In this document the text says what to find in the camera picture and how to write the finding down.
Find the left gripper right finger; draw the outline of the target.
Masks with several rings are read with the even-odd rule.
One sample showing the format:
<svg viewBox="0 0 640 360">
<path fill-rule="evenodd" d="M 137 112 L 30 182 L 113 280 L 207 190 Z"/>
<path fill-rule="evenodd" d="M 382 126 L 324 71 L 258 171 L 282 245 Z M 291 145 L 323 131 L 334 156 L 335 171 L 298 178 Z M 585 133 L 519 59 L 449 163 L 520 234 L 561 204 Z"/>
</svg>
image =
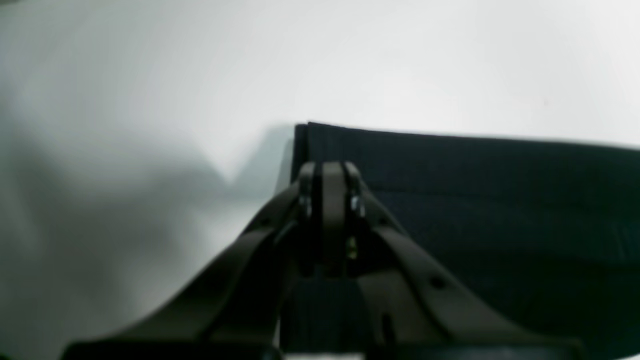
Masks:
<svg viewBox="0 0 640 360">
<path fill-rule="evenodd" d="M 367 360 L 583 360 L 579 341 L 510 321 L 416 244 L 349 162 L 322 166 L 322 264 L 354 278 L 371 317 Z"/>
</svg>

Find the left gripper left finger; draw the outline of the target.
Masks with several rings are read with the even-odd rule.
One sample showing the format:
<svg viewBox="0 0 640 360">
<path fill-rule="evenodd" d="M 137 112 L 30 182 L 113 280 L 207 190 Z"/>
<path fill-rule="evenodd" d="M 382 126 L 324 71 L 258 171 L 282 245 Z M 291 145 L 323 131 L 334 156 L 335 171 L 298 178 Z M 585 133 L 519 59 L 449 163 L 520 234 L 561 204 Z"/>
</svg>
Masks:
<svg viewBox="0 0 640 360">
<path fill-rule="evenodd" d="M 266 203 L 228 248 L 162 308 L 111 337 L 71 344 L 64 360 L 281 360 L 282 305 L 314 260 L 314 162 Z"/>
</svg>

